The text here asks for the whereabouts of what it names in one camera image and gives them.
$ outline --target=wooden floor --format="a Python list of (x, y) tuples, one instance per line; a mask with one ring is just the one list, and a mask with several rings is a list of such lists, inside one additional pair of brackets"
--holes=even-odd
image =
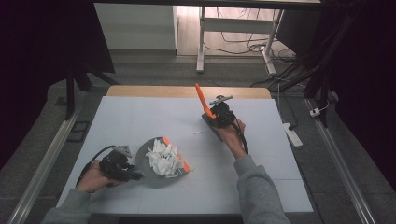
[[(198, 7), (177, 7), (178, 15), (178, 32), (177, 32), (177, 55), (193, 56), (197, 55), (200, 23)], [(234, 8), (234, 7), (206, 7), (205, 16), (207, 18), (228, 18), (228, 19), (246, 19), (246, 20), (271, 20), (274, 17), (272, 9), (257, 8)], [(265, 44), (268, 35), (260, 34), (240, 34), (240, 33), (222, 33), (222, 32), (205, 32), (204, 42), (205, 55), (210, 56), (238, 56), (238, 57), (261, 57), (258, 48), (249, 50), (251, 46)], [(282, 50), (286, 47), (279, 42), (273, 45), (274, 50)]]

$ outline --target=power strip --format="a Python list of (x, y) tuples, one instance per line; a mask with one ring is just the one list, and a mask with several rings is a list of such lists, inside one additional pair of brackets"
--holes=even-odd
[(291, 142), (291, 144), (294, 147), (300, 147), (303, 145), (303, 142), (300, 140), (300, 138), (297, 136), (297, 133), (294, 130), (289, 130), (289, 123), (284, 123), (283, 128), (285, 129), (286, 134), (288, 135), (288, 138)]

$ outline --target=gray sleeve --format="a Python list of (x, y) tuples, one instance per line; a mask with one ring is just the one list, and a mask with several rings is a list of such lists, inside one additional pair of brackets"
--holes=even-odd
[(89, 193), (71, 189), (64, 203), (58, 208), (51, 208), (41, 223), (88, 223), (91, 217), (91, 213), (88, 211), (90, 198), (91, 194)]
[(239, 176), (237, 187), (244, 223), (290, 223), (276, 186), (264, 167), (256, 166), (250, 155), (239, 158), (233, 166)]

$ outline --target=orange handle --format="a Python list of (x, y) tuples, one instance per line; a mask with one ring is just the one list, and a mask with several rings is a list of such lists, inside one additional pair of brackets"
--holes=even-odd
[(201, 87), (198, 85), (198, 83), (195, 83), (195, 89), (197, 90), (199, 99), (201, 101), (202, 107), (204, 108), (205, 113), (207, 114), (208, 117), (215, 119), (216, 115), (212, 114), (212, 111), (210, 111), (209, 107), (207, 107), (204, 94), (201, 91)]

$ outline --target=white tabletop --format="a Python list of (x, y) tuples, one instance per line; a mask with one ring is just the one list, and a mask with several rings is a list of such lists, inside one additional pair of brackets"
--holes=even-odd
[[(275, 101), (232, 99), (227, 104), (246, 123), (249, 154), (273, 178), (285, 212), (313, 211)], [(84, 165), (102, 148), (128, 145), (134, 155), (149, 139), (166, 136), (177, 145), (190, 173), (101, 189), (92, 195), (90, 210), (114, 215), (239, 214), (234, 158), (202, 121), (202, 114), (196, 98), (104, 97), (58, 206)]]

